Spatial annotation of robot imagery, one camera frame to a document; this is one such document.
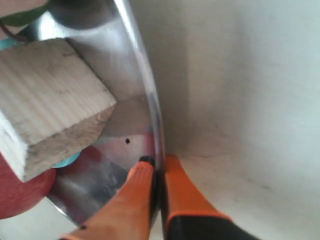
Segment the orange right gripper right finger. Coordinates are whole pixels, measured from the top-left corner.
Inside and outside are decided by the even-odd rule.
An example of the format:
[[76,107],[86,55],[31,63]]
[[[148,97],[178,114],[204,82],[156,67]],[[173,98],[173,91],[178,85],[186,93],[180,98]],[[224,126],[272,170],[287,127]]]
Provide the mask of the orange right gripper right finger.
[[219,212],[197,189],[180,160],[164,160],[162,227],[166,240],[249,240],[250,234]]

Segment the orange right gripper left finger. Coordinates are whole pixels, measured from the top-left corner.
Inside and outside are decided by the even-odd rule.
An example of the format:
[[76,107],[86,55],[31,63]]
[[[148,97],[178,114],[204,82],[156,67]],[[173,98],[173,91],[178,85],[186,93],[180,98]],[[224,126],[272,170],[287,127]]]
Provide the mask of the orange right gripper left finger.
[[61,240],[147,240],[155,160],[142,156],[117,194],[95,215]]

